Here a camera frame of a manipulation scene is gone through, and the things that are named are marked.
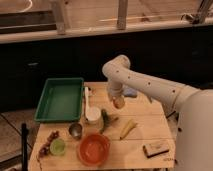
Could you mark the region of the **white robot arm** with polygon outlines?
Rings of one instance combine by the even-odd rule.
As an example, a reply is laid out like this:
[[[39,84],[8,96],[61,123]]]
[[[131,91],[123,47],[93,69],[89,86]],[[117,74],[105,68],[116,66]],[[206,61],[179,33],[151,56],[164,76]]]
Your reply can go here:
[[[213,89],[132,71],[125,55],[105,63],[102,72],[110,100],[121,97],[127,85],[179,114],[174,171],[213,171]]]

